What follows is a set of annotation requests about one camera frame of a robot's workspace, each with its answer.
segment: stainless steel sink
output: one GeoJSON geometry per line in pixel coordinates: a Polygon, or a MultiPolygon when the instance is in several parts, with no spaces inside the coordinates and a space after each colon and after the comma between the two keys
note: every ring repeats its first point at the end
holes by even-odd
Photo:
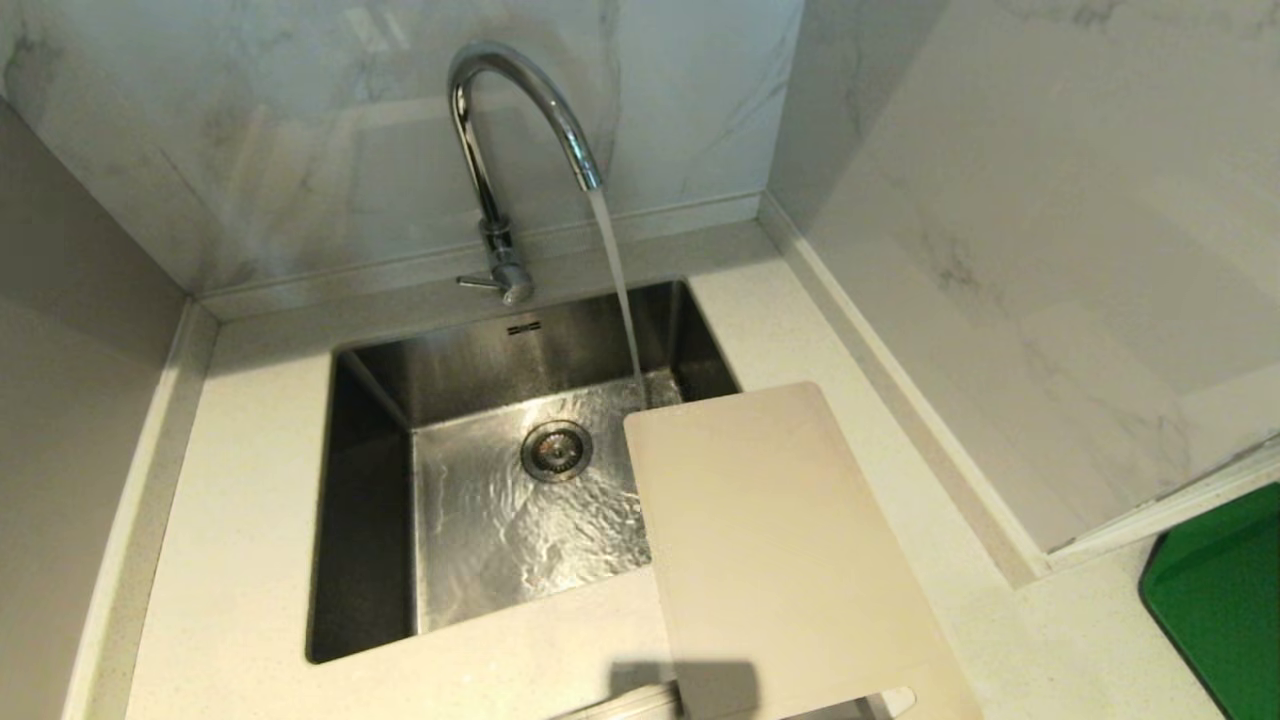
{"type": "MultiPolygon", "coordinates": [[[[628,293],[650,406],[739,392],[687,287],[628,293]]],[[[649,562],[618,300],[338,352],[307,657],[325,662],[649,562]]]]}

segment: white countertop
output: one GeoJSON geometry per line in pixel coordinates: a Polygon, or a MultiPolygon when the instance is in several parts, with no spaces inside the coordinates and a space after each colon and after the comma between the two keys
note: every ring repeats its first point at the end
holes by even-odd
{"type": "MultiPolygon", "coordinates": [[[[1010,589],[758,225],[623,260],[632,283],[689,278],[744,389],[822,387],[988,719],[1220,717],[1138,601],[1149,544],[1010,589]]],[[[531,270],[539,304],[609,288],[603,252],[531,270]]],[[[445,282],[223,328],[128,717],[541,720],[608,697],[616,664],[671,662],[648,568],[324,665],[303,655],[330,351],[502,310],[445,282]]]]}

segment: chrome faucet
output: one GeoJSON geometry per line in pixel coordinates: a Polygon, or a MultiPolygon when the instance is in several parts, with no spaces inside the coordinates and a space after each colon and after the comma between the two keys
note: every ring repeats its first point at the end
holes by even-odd
{"type": "Polygon", "coordinates": [[[475,127],[471,124],[471,81],[484,70],[493,70],[516,83],[532,99],[538,109],[547,117],[556,138],[559,140],[568,163],[577,177],[582,192],[590,192],[603,184],[600,172],[586,146],[582,127],[570,110],[568,102],[547,73],[529,58],[499,42],[471,42],[458,50],[449,65],[449,105],[453,109],[453,127],[458,131],[462,154],[471,170],[471,183],[480,200],[480,234],[489,252],[489,277],[461,277],[458,284],[468,287],[488,287],[502,291],[502,301],[515,305],[534,295],[534,279],[520,261],[520,254],[511,240],[511,223],[498,200],[493,195],[489,170],[485,168],[476,141],[475,127]]]}

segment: sink drain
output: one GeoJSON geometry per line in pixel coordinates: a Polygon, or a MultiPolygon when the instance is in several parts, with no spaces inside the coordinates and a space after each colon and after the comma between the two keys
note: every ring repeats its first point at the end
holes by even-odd
{"type": "Polygon", "coordinates": [[[562,483],[576,478],[591,461],[591,436],[568,420],[538,425],[525,437],[520,461],[534,479],[562,483]]]}

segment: water stream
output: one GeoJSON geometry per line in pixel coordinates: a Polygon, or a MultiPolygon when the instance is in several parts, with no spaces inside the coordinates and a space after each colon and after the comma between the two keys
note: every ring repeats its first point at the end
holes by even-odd
{"type": "Polygon", "coordinates": [[[609,270],[613,273],[613,290],[622,305],[622,324],[627,329],[627,348],[631,350],[631,370],[635,373],[636,388],[640,391],[640,407],[649,407],[649,393],[645,392],[644,374],[640,372],[640,350],[636,347],[636,331],[631,323],[631,302],[627,301],[627,284],[622,277],[622,258],[618,256],[618,241],[613,237],[613,223],[609,220],[609,208],[604,204],[604,192],[595,188],[586,193],[591,200],[595,222],[600,225],[604,240],[604,254],[609,256],[609,270]]]}

